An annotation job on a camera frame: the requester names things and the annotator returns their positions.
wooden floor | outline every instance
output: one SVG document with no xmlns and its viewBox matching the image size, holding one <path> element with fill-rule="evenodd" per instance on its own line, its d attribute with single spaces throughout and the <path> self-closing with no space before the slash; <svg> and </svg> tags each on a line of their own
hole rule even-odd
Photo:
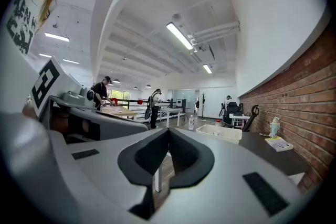
<svg viewBox="0 0 336 224">
<path fill-rule="evenodd" d="M 198 118 L 197 112 L 194 114 L 194 130 L 193 132 L 196 132 L 196 129 L 205 125 L 205 124 L 211 124 L 214 125 L 216 120 L 214 119 L 206 119 L 205 121 L 202 121 Z M 180 125 L 177 127 L 177 118 L 169 119 L 169 127 L 176 127 L 184 130 L 188 130 L 188 119 L 184 116 L 180 118 Z M 162 120 L 157 121 L 156 125 L 158 128 L 166 127 L 167 121 Z M 172 178 L 175 175 L 174 168 L 173 168 L 173 162 L 172 158 L 170 156 L 166 156 L 162 162 L 162 190 L 158 193 L 155 190 L 155 177 L 153 177 L 153 196 L 154 196 L 154 206 L 156 209 L 158 209 L 165 201 L 166 197 L 169 194 L 169 179 Z"/>
</svg>

plastic bottle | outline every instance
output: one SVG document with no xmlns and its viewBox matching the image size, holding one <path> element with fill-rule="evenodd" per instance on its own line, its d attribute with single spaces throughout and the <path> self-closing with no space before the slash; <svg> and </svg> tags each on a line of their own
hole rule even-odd
<svg viewBox="0 0 336 224">
<path fill-rule="evenodd" d="M 214 135 L 221 135 L 221 127 L 222 127 L 222 123 L 220 120 L 216 120 L 216 124 L 215 124 L 215 130 L 214 130 Z"/>
<path fill-rule="evenodd" d="M 188 129 L 189 130 L 193 130 L 194 129 L 194 115 L 190 115 Z"/>
</svg>

book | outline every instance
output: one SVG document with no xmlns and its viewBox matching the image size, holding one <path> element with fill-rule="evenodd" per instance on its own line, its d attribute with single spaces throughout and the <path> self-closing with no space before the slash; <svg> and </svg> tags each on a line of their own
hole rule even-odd
<svg viewBox="0 0 336 224">
<path fill-rule="evenodd" d="M 266 138 L 265 141 L 276 150 L 276 152 L 293 149 L 293 145 L 283 140 L 280 136 L 275 138 Z"/>
</svg>

fluorescent light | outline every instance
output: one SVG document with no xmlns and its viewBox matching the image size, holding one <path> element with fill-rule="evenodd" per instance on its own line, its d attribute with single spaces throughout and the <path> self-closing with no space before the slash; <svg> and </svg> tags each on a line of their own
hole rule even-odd
<svg viewBox="0 0 336 224">
<path fill-rule="evenodd" d="M 48 58 L 51 58 L 50 55 L 46 55 L 46 54 L 40 54 L 41 56 L 44 56 L 44 57 L 48 57 Z"/>
<path fill-rule="evenodd" d="M 190 42 L 183 36 L 180 30 L 178 30 L 173 23 L 167 24 L 166 27 L 175 35 L 175 37 L 180 40 L 180 42 L 182 42 L 185 47 L 187 47 L 188 50 L 193 49 L 193 46 L 191 46 Z"/>
<path fill-rule="evenodd" d="M 70 60 L 66 60 L 66 59 L 63 59 L 63 61 L 65 61 L 65 62 L 72 62 L 72 63 L 76 63 L 76 64 L 79 65 L 79 62 L 74 62 L 74 61 L 70 61 Z"/>
<path fill-rule="evenodd" d="M 208 65 L 203 65 L 203 67 L 205 68 L 206 71 L 208 71 L 209 74 L 212 73 Z"/>
<path fill-rule="evenodd" d="M 52 38 L 56 38 L 56 39 L 60 39 L 60 40 L 63 40 L 63 41 L 67 41 L 69 42 L 69 38 L 67 37 L 60 37 L 60 36 L 56 36 L 56 35 L 53 35 L 53 34 L 48 34 L 48 33 L 44 33 L 47 37 L 52 37 Z"/>
</svg>

black rubber pad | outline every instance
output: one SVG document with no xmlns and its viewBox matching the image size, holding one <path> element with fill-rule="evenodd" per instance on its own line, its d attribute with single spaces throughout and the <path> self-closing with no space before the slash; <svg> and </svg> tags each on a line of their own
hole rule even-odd
<svg viewBox="0 0 336 224">
<path fill-rule="evenodd" d="M 288 206 L 288 203 L 258 173 L 243 175 L 243 178 L 269 216 L 277 214 Z"/>
<path fill-rule="evenodd" d="M 86 158 L 86 157 L 96 155 L 98 153 L 99 153 L 98 150 L 92 149 L 92 150 L 88 150 L 88 151 L 81 151 L 81 152 L 73 153 L 72 156 L 73 156 L 74 159 L 82 159 L 82 158 Z"/>
</svg>

